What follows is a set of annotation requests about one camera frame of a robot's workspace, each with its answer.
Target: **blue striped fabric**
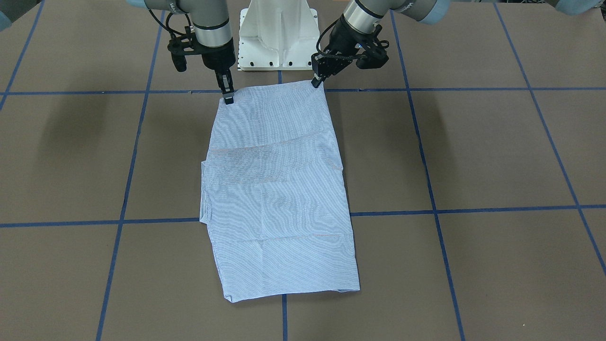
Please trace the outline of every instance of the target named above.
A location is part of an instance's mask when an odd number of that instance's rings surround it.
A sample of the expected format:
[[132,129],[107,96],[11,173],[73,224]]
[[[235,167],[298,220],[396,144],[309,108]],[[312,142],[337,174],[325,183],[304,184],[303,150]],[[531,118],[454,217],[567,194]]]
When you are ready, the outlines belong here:
[[219,102],[202,162],[205,223],[230,302],[359,290],[343,166],[324,89],[248,87]]

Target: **striped shirt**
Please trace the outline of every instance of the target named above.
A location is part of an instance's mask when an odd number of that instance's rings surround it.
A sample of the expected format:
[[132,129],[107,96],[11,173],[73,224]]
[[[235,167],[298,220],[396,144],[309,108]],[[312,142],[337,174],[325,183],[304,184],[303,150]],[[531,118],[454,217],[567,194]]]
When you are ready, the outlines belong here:
[[343,165],[324,89],[248,87],[219,102],[200,222],[230,302],[359,290]]

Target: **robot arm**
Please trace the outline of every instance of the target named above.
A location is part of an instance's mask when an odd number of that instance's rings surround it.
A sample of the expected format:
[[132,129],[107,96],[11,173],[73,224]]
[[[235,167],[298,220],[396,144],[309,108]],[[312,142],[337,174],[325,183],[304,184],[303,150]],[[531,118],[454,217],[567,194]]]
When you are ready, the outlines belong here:
[[165,27],[171,34],[168,50],[177,71],[187,69],[185,56],[201,55],[204,65],[215,71],[226,104],[233,103],[233,81],[230,67],[236,62],[229,14],[225,0],[127,0],[136,7],[166,10],[172,14],[191,16],[191,27],[185,34]]
[[[39,4],[41,0],[0,0],[0,31]],[[185,33],[163,25],[171,35],[168,50],[177,71],[187,68],[185,56],[201,55],[204,65],[215,71],[226,104],[233,103],[233,81],[230,67],[236,62],[233,38],[229,25],[226,0],[127,0],[136,7],[166,10],[171,15],[191,15],[193,24]],[[546,0],[556,10],[577,15],[592,8],[599,0]],[[378,38],[379,21],[392,9],[421,23],[434,24],[448,10],[450,0],[350,0],[343,14],[320,35],[330,29],[326,48],[311,56],[314,77],[311,83],[318,87],[331,75],[336,75],[353,61],[360,69],[377,69],[389,59],[387,41]]]
[[[392,9],[419,22],[434,24],[446,14],[450,0],[351,0],[343,14],[321,35],[316,46],[318,52],[311,56],[314,87],[329,76],[336,75],[354,60],[359,69],[378,69],[389,57],[385,52],[389,42],[380,41],[379,21]],[[330,42],[324,50],[319,43],[333,27]]]

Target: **grid line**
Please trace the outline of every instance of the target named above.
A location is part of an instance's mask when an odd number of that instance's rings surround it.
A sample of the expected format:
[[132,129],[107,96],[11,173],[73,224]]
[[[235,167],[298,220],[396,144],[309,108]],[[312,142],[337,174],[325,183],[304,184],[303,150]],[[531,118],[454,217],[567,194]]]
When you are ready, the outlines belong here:
[[[324,89],[326,92],[438,92],[438,91],[528,91],[528,87],[413,87],[413,88],[367,88]],[[606,87],[534,87],[534,91],[604,91]],[[102,91],[8,91],[4,96],[50,96],[50,95],[132,95],[145,93],[221,93],[219,89],[175,89],[175,90],[102,90]]]
[[[278,84],[282,84],[282,70],[278,70]],[[288,295],[282,294],[282,341],[288,341]]]
[[[164,20],[164,15],[165,15],[165,11],[162,11],[162,16],[160,18],[160,21]],[[152,86],[153,71],[154,71],[154,66],[156,64],[156,55],[158,54],[158,46],[160,45],[161,33],[162,33],[162,27],[159,25],[158,34],[156,35],[156,45],[154,47],[153,55],[151,57],[150,70],[149,70],[149,74],[147,76],[147,87],[145,88],[145,97],[144,97],[143,103],[141,105],[141,115],[139,117],[139,125],[137,127],[137,134],[135,137],[135,145],[133,146],[133,155],[131,157],[130,168],[128,170],[128,178],[127,178],[127,182],[126,182],[126,188],[124,190],[124,201],[122,203],[122,210],[120,211],[120,221],[121,222],[120,222],[120,224],[118,224],[118,229],[116,231],[116,240],[114,242],[114,248],[113,248],[113,252],[112,252],[112,261],[110,263],[110,270],[107,275],[107,284],[105,286],[105,294],[103,296],[103,304],[101,306],[101,314],[99,316],[99,326],[97,327],[96,341],[101,341],[101,336],[103,333],[103,326],[105,323],[105,313],[107,312],[107,304],[109,302],[110,291],[112,288],[113,274],[114,274],[114,269],[116,267],[116,259],[118,257],[118,248],[120,247],[120,239],[122,237],[122,227],[124,226],[123,221],[124,221],[124,216],[126,214],[126,206],[128,205],[128,196],[130,193],[130,185],[132,183],[133,173],[135,171],[135,161],[137,158],[137,148],[138,148],[138,144],[139,144],[139,136],[141,135],[141,127],[143,125],[143,119],[145,118],[145,110],[147,109],[147,100],[149,98],[149,91]]]
[[25,56],[25,51],[27,51],[27,47],[30,45],[30,41],[32,40],[32,36],[34,35],[34,31],[36,30],[36,26],[38,26],[38,19],[40,19],[40,14],[42,14],[42,9],[44,8],[44,2],[40,2],[40,7],[38,7],[38,12],[36,13],[36,18],[34,19],[34,23],[32,24],[32,29],[30,33],[27,35],[27,39],[25,40],[25,44],[23,45],[23,49],[19,54],[19,59],[17,59],[17,63],[15,64],[15,68],[13,69],[12,75],[10,75],[10,80],[6,85],[6,90],[2,95],[2,100],[0,100],[0,110],[4,107],[4,103],[10,93],[10,88],[13,86],[13,82],[15,81],[15,77],[17,77],[17,72],[19,71],[19,67],[21,66],[21,62],[23,61],[23,57]]
[[404,64],[404,55],[402,54],[402,48],[400,46],[400,39],[398,36],[398,29],[396,28],[396,21],[393,17],[393,11],[390,10],[391,16],[391,26],[393,27],[393,33],[396,38],[396,45],[398,47],[398,53],[400,57],[400,64],[402,66],[402,75],[404,76],[404,83],[406,85],[406,94],[408,96],[408,104],[410,105],[410,114],[412,115],[413,123],[415,125],[415,133],[417,136],[417,140],[419,142],[419,153],[421,155],[421,161],[423,162],[423,167],[425,168],[425,177],[427,179],[427,190],[429,191],[429,199],[431,200],[431,209],[433,214],[433,219],[436,223],[436,231],[438,233],[438,239],[440,241],[440,248],[442,249],[442,259],[444,261],[444,268],[446,270],[446,277],[448,279],[448,286],[450,288],[450,296],[453,302],[454,314],[456,316],[457,326],[459,328],[459,337],[461,341],[465,341],[465,332],[463,330],[463,323],[461,322],[461,314],[459,313],[459,303],[456,299],[455,292],[455,284],[453,283],[452,274],[450,272],[450,265],[448,263],[448,254],[446,252],[446,245],[444,245],[444,237],[442,235],[442,228],[440,226],[440,218],[438,215],[438,209],[436,207],[436,200],[433,196],[433,189],[431,188],[431,179],[429,176],[429,168],[427,167],[427,160],[425,159],[425,152],[423,151],[423,141],[421,139],[421,131],[419,130],[419,123],[417,122],[416,113],[415,113],[415,104],[413,102],[413,96],[410,92],[410,85],[408,83],[408,75],[406,73],[406,66]]
[[534,95],[534,91],[533,91],[532,86],[530,85],[530,81],[528,80],[528,76],[526,75],[526,71],[524,71],[524,66],[522,65],[522,61],[520,60],[520,57],[518,55],[518,51],[516,51],[516,47],[513,45],[513,41],[511,40],[511,36],[509,35],[509,31],[507,30],[507,26],[505,25],[505,21],[503,20],[503,17],[501,16],[501,13],[499,11],[499,7],[496,5],[496,3],[493,4],[493,7],[494,7],[494,10],[496,11],[497,16],[499,17],[501,25],[503,26],[503,31],[505,31],[505,35],[507,37],[507,40],[509,41],[509,45],[511,46],[511,50],[513,51],[513,54],[516,57],[516,61],[518,62],[518,66],[520,67],[520,71],[522,72],[522,76],[524,76],[524,81],[526,81],[526,85],[528,87],[528,91],[530,92],[530,96],[532,97],[532,100],[534,102],[534,106],[536,108],[536,111],[539,114],[539,118],[541,119],[541,123],[543,124],[543,128],[545,129],[545,134],[547,135],[547,138],[549,139],[549,143],[551,144],[551,148],[553,149],[553,153],[556,155],[556,159],[558,159],[558,164],[560,166],[560,170],[562,171],[562,174],[564,175],[564,179],[566,180],[566,184],[568,185],[568,189],[570,190],[570,195],[572,195],[572,198],[574,200],[574,204],[576,206],[576,209],[578,210],[579,215],[581,216],[581,221],[583,222],[583,225],[585,226],[585,231],[587,232],[587,235],[589,236],[589,240],[591,241],[591,245],[593,246],[593,250],[596,253],[596,257],[598,258],[598,261],[599,261],[600,265],[602,266],[602,271],[604,272],[604,275],[606,275],[606,264],[604,264],[604,259],[602,258],[602,254],[600,253],[600,250],[598,248],[598,244],[596,243],[595,238],[593,238],[593,233],[591,233],[591,229],[589,227],[589,224],[587,223],[587,219],[585,219],[585,214],[583,213],[583,209],[581,208],[581,204],[579,203],[579,199],[577,198],[576,193],[574,192],[574,189],[572,187],[572,183],[570,182],[568,174],[566,173],[566,168],[564,167],[564,163],[562,162],[562,158],[560,157],[560,154],[558,152],[556,144],[553,141],[553,138],[551,137],[551,133],[549,131],[549,127],[547,127],[547,122],[545,121],[545,117],[543,116],[543,113],[541,111],[541,107],[539,106],[539,102],[537,101],[536,96]]
[[[582,209],[606,209],[606,204],[581,205]],[[527,212],[527,211],[566,211],[576,210],[576,205],[564,206],[524,206],[503,208],[466,208],[466,209],[438,209],[438,214],[469,214],[469,213],[491,213],[491,212]],[[351,212],[351,217],[378,217],[385,215],[428,215],[433,210],[412,211],[370,211]],[[1,228],[42,228],[55,226],[89,226],[89,225],[136,225],[136,224],[161,224],[161,223],[191,223],[199,221],[199,217],[182,218],[147,218],[147,219],[124,219],[124,220],[75,220],[75,221],[35,221],[29,223],[0,223]]]

